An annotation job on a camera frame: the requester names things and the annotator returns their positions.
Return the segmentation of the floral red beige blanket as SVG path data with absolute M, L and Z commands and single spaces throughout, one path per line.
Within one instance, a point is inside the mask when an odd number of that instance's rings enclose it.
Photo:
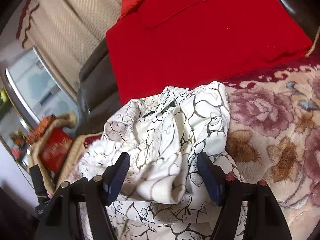
M 319 239 L 319 49 L 221 84 L 230 113 L 225 149 L 238 179 L 268 183 L 293 239 Z M 70 181 L 88 148 L 77 143 L 59 181 Z

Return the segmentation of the large red cushion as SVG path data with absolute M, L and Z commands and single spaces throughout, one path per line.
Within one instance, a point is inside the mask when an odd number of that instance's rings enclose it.
M 300 58 L 312 46 L 278 0 L 144 0 L 106 42 L 122 103 Z

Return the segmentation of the orange artificial flowers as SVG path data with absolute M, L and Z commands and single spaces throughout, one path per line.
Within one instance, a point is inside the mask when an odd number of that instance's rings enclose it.
M 17 129 L 16 131 L 11 132 L 9 134 L 9 138 L 18 147 L 24 146 L 26 143 L 26 136 L 22 133 L 20 129 Z

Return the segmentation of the silver floor air conditioner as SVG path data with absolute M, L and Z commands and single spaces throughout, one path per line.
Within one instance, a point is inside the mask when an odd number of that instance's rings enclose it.
M 76 101 L 54 77 L 36 47 L 24 52 L 5 69 L 4 75 L 34 124 L 39 124 L 45 116 L 70 111 L 79 116 Z

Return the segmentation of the white crackle pattern coat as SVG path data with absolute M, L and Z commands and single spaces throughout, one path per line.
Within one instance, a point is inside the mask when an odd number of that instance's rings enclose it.
M 226 152 L 230 113 L 223 84 L 166 87 L 129 101 L 76 162 L 70 181 L 103 174 L 130 156 L 121 192 L 107 208 L 118 239 L 209 239 L 220 208 L 199 175 L 201 152 L 225 174 L 240 177 Z

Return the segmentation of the orange black patterned cloth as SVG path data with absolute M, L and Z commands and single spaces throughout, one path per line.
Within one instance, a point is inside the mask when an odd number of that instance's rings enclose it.
M 40 121 L 38 126 L 26 136 L 26 140 L 25 140 L 26 143 L 29 145 L 32 145 L 33 143 L 40 140 L 55 119 L 56 119 L 55 115 L 49 115 L 44 117 Z

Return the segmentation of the beige dotted curtain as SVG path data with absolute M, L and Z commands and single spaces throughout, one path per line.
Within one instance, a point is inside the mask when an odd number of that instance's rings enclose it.
M 120 16 L 121 0 L 27 0 L 16 38 L 36 47 L 63 88 L 76 97 L 79 73 Z

